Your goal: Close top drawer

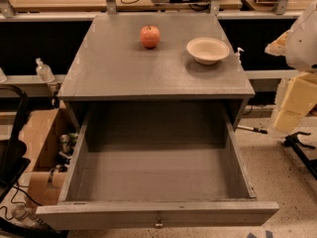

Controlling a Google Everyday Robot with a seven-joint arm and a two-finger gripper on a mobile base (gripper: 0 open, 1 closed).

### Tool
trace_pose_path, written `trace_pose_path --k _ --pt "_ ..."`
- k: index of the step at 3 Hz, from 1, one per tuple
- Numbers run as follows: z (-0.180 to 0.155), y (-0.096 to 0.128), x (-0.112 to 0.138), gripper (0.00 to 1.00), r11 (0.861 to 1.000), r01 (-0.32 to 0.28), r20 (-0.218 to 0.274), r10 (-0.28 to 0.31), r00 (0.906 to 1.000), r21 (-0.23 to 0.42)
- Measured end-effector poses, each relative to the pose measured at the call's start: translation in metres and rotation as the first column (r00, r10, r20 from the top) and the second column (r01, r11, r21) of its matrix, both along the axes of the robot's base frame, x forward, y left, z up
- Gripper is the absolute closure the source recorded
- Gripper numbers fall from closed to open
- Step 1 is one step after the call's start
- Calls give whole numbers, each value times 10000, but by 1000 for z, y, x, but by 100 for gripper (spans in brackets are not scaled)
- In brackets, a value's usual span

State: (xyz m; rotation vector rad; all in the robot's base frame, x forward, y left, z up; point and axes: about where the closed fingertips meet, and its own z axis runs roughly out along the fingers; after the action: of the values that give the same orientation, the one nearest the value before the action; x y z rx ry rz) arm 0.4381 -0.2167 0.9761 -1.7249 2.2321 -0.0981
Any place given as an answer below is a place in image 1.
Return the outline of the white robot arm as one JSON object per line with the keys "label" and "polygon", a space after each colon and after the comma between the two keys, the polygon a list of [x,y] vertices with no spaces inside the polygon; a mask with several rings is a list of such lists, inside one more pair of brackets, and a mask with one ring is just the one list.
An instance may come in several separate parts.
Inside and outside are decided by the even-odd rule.
{"label": "white robot arm", "polygon": [[311,2],[290,29],[264,51],[284,56],[287,65],[299,71],[277,87],[268,133],[282,138],[317,105],[317,1]]}

